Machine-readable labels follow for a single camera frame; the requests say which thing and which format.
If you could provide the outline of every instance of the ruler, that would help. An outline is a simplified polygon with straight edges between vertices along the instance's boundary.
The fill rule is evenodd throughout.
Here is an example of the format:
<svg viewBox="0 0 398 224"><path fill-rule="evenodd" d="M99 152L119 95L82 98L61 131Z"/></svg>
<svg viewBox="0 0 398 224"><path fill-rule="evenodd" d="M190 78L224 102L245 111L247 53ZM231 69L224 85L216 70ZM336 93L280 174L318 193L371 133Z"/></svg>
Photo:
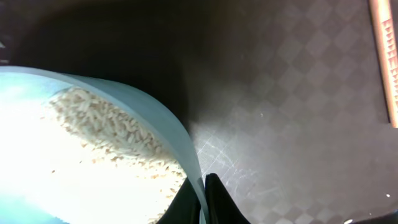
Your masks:
<svg viewBox="0 0 398 224"><path fill-rule="evenodd" d="M398 128L398 58L390 0L369 0L392 127Z"/></svg>

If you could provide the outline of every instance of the white speck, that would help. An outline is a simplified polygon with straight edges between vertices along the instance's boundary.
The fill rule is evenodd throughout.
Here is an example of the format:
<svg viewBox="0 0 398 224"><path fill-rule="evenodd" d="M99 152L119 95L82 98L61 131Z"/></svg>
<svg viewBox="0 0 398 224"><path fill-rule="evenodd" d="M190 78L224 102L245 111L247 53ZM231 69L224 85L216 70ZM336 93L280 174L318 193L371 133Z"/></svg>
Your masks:
<svg viewBox="0 0 398 224"><path fill-rule="evenodd" d="M354 221L354 220L350 219L350 220L345 221L344 224L350 224L350 223L352 223L353 221Z"/></svg>

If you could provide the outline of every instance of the checkered pattern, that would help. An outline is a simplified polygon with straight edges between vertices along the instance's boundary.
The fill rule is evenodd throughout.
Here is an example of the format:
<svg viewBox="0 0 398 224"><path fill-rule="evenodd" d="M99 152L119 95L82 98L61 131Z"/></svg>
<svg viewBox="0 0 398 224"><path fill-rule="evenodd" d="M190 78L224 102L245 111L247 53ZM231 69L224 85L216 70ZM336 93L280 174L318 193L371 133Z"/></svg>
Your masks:
<svg viewBox="0 0 398 224"><path fill-rule="evenodd" d="M71 4L39 1L0 0L0 65L40 15ZM203 174L221 177L252 224L396 209L398 132L387 123L367 1L220 5L205 7L210 53L184 67ZM398 0L392 8L398 15Z"/></svg>

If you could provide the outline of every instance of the white rice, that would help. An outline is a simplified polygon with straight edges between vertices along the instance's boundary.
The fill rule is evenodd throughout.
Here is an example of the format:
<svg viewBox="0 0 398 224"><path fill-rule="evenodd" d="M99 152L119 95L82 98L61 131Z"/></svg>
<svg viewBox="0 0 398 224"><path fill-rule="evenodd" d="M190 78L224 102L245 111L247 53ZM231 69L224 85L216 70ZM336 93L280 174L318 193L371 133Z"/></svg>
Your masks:
<svg viewBox="0 0 398 224"><path fill-rule="evenodd" d="M134 118L81 88L45 105L48 158L35 203L69 223L156 223L186 174Z"/></svg>

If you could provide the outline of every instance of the orange stick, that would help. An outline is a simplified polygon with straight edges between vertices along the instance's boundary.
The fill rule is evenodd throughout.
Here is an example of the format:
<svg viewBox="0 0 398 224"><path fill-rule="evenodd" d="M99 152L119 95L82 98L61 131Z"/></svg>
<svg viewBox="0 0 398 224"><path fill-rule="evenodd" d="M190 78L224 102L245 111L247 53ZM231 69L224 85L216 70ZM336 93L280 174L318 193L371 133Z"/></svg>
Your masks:
<svg viewBox="0 0 398 224"><path fill-rule="evenodd" d="M369 0L392 127L398 128L398 58L389 0Z"/></svg>

